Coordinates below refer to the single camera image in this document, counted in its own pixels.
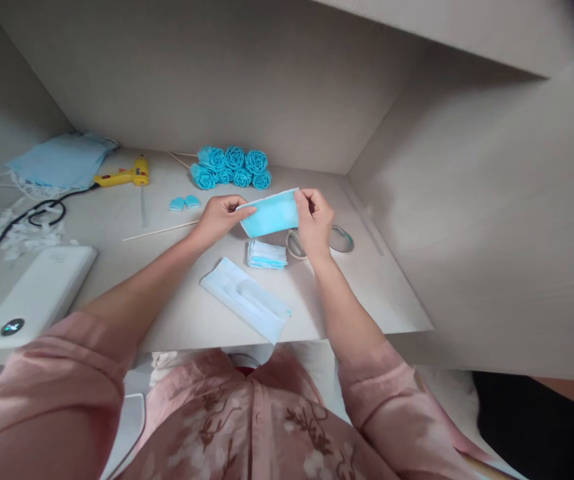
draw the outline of desk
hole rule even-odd
[[[108,157],[101,173],[130,167],[140,151],[120,149]],[[144,151],[149,159],[151,182],[145,188],[149,226],[142,228],[140,191],[134,185],[98,189],[67,199],[66,240],[95,247],[99,254],[83,284],[73,309],[84,305],[115,284],[134,274],[178,240],[193,226],[184,227],[128,242],[122,239],[189,222],[200,217],[202,208],[170,212],[175,197],[195,195],[202,206],[214,195],[236,193],[252,201],[294,187],[316,187],[335,210],[335,223],[349,232],[355,249],[335,259],[358,300],[373,316],[384,333],[432,329],[420,302],[398,267],[386,243],[352,192],[346,177],[286,167],[271,167],[273,183],[268,190],[240,189],[218,185],[215,190],[196,188],[187,170],[164,152]],[[286,232],[260,240],[284,245]],[[236,226],[226,238],[196,262],[168,306],[160,314],[142,343],[145,352],[204,349],[232,345],[266,343],[258,333],[199,285],[199,281],[222,257],[228,257],[252,276],[263,288],[290,306],[293,316],[282,332],[281,341],[326,337],[322,306],[318,300],[313,270],[308,261],[290,256],[283,271],[253,269],[245,264],[248,238]],[[0,300],[26,270],[33,256],[12,262],[0,254]],[[8,351],[0,351],[0,363]]]

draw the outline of folded mask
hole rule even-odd
[[[250,238],[261,237],[280,230],[298,226],[298,208],[293,198],[296,189],[276,193],[262,200],[240,205],[236,210],[254,206],[257,212],[242,220],[240,224]]]
[[[184,207],[185,200],[182,197],[171,200],[171,203],[169,204],[169,210],[171,211],[182,211]]]
[[[253,268],[283,269],[287,266],[287,249],[251,240],[247,248],[247,265]]]
[[[111,140],[92,133],[66,133],[37,145],[7,166],[36,185],[84,189],[93,181],[105,156],[115,148],[117,145]]]
[[[185,203],[187,204],[187,208],[198,208],[200,206],[200,200],[194,195],[188,195],[187,198],[185,198]]]
[[[231,260],[220,260],[215,270],[200,280],[200,285],[272,344],[278,342],[291,310]]]

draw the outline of stack of masks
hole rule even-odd
[[[247,264],[253,268],[282,270],[287,266],[287,249],[251,240],[247,249]]]

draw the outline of blue surgical mask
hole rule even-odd
[[[254,206],[258,209],[252,216],[240,224],[250,238],[261,237],[280,230],[298,226],[298,208],[293,198],[296,189],[276,193],[262,200],[240,205],[236,210]]]
[[[8,162],[20,178],[43,187],[85,189],[105,156],[117,145],[87,133],[66,133],[35,146]]]

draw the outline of black cable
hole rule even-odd
[[[33,213],[28,216],[27,221],[36,227],[40,227],[41,224],[35,223],[33,221],[33,219],[42,215],[43,213],[46,213],[47,210],[45,210],[45,209],[42,209],[40,211],[35,211],[35,210],[40,208],[40,207],[46,206],[48,203],[50,204],[50,205],[47,205],[49,208],[52,208],[56,205],[62,206],[62,212],[60,212],[60,216],[58,216],[58,218],[56,218],[55,220],[49,222],[49,226],[55,225],[56,223],[58,223],[60,220],[62,220],[64,218],[64,216],[67,212],[67,208],[65,207],[65,204],[62,203],[62,200],[67,199],[69,197],[72,197],[74,195],[79,195],[80,193],[86,193],[88,191],[95,190],[96,188],[100,188],[100,185],[98,185],[97,183],[94,183],[92,186],[90,186],[86,190],[79,190],[79,191],[75,191],[75,192],[70,192],[70,193],[63,195],[62,197],[55,199],[55,200],[42,200],[42,202],[38,203],[37,205],[32,206],[32,208],[30,208],[29,210],[27,210],[26,212],[24,212],[20,216],[14,218],[13,220],[11,220],[11,222],[9,222],[9,224],[6,226],[6,228],[4,230],[2,230],[2,233],[0,234],[0,242],[2,242],[2,240],[4,240],[4,238],[9,233],[9,230],[11,230],[11,228],[16,223],[20,222],[20,220],[25,218],[32,211],[33,211]]]

